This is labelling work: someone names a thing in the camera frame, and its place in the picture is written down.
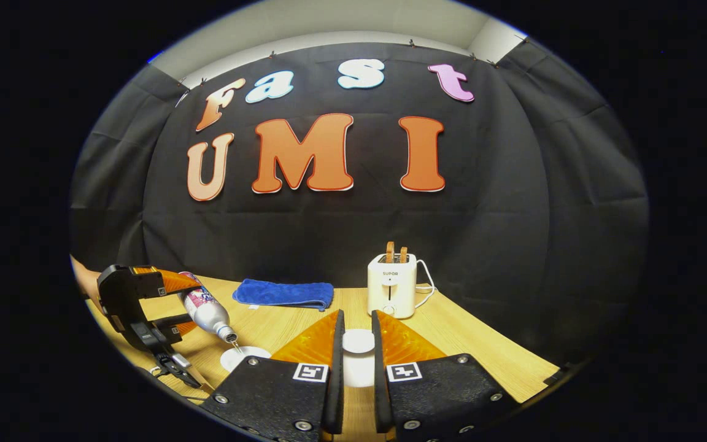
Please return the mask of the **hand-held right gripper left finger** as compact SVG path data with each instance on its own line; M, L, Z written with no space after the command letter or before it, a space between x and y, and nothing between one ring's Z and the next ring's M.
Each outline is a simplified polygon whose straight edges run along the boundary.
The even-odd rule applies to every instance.
M201 408L265 440L331 441L342 432L344 332L335 310L272 357L244 357Z

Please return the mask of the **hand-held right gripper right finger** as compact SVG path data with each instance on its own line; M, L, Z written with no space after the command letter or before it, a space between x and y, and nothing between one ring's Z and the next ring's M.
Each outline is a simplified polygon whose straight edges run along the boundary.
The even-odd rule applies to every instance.
M516 413L516 399L473 355L447 355L382 311L371 330L376 431L387 441L482 441Z

